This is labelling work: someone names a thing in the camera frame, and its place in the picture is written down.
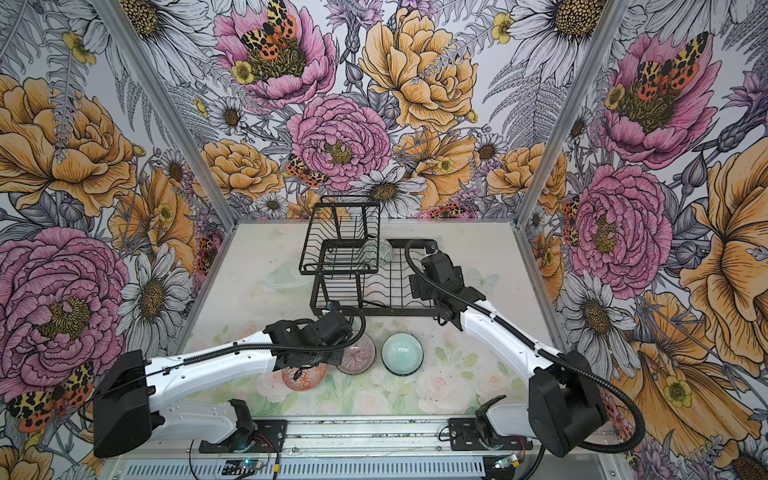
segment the flower bud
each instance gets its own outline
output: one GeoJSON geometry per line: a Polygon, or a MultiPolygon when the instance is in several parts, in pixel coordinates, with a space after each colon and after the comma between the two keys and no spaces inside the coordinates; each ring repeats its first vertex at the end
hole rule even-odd
{"type": "Polygon", "coordinates": [[[699,154],[683,169],[680,176],[683,184],[683,195],[690,195],[694,188],[701,187],[707,182],[707,164],[704,162],[704,154],[699,154]]]}
{"type": "Polygon", "coordinates": [[[694,242],[685,242],[675,250],[675,258],[681,267],[692,270],[701,263],[701,249],[694,242]]]}
{"type": "Polygon", "coordinates": [[[67,222],[76,222],[85,215],[85,206],[79,200],[68,197],[61,201],[58,212],[67,222]]]}
{"type": "Polygon", "coordinates": [[[353,63],[346,63],[346,80],[350,84],[356,84],[362,80],[362,69],[353,63]]]}

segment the black wire dish rack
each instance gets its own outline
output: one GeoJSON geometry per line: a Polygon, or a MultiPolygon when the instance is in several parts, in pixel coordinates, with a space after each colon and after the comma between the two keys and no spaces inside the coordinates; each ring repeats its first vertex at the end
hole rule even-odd
{"type": "MultiPolygon", "coordinates": [[[[437,316],[431,300],[413,298],[405,257],[410,239],[382,240],[381,204],[358,196],[325,196],[314,205],[306,230],[299,273],[314,275],[310,307],[317,316],[331,301],[354,306],[366,316],[437,316]],[[392,245],[382,262],[381,244],[392,245]]],[[[434,240],[425,240],[436,245],[434,240]]],[[[412,248],[417,263],[425,251],[412,248]]]]}

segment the bowl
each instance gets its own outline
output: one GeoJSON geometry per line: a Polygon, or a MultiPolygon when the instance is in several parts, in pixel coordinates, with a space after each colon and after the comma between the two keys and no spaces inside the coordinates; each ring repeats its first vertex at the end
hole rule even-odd
{"type": "Polygon", "coordinates": [[[394,375],[408,376],[422,365],[424,349],[413,335],[396,333],[384,342],[382,360],[386,369],[394,375]]]}

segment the ventilation slots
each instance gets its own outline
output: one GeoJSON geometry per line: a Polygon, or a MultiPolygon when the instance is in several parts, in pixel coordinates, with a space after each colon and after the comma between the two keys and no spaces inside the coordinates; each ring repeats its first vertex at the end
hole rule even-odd
{"type": "MultiPolygon", "coordinates": [[[[247,467],[227,464],[226,459],[193,458],[200,480],[227,480],[247,467]]],[[[271,462],[248,479],[272,478],[271,462]]],[[[471,456],[425,458],[285,458],[280,480],[332,478],[478,478],[485,476],[482,458],[471,456]]],[[[193,480],[186,460],[130,460],[121,480],[193,480]]]]}

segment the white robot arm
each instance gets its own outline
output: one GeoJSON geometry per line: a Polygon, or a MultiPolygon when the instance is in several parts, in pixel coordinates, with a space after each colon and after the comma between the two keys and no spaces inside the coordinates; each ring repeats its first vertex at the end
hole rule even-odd
{"type": "MultiPolygon", "coordinates": [[[[532,437],[557,456],[577,445],[605,453],[639,445],[644,436],[639,409],[621,390],[594,375],[583,356],[563,354],[522,332],[479,291],[464,286],[461,267],[453,266],[444,253],[424,257],[423,270],[410,260],[409,246],[406,259],[415,271],[410,277],[413,297],[432,300],[443,325],[453,323],[481,340],[528,387],[527,402],[515,403],[502,396],[478,410],[475,424],[484,443],[500,443],[510,435],[532,437]],[[635,435],[623,444],[584,441],[607,421],[598,386],[614,393],[633,412],[635,435]]],[[[124,354],[94,393],[95,455],[120,455],[149,438],[203,439],[230,451],[248,446],[253,421],[245,402],[211,405],[182,399],[223,382],[287,366],[299,368],[300,374],[301,369],[321,362],[339,365],[343,349],[365,330],[365,318],[354,308],[330,308],[317,321],[280,320],[229,346],[147,361],[138,351],[124,354]],[[355,336],[352,320],[344,312],[360,317],[355,336]]]]}

